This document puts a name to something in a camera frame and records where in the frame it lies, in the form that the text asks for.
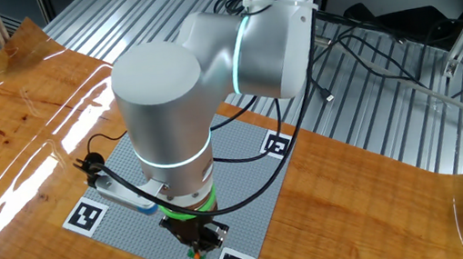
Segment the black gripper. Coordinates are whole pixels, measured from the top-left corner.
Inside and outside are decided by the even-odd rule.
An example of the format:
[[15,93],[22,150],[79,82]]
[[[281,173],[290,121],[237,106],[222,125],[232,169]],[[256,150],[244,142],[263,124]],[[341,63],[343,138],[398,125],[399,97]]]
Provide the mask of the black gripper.
[[181,244],[189,246],[190,258],[206,256],[214,246],[222,245],[229,230],[228,225],[219,223],[212,216],[196,216],[188,220],[178,220],[164,216],[159,225],[171,233]]

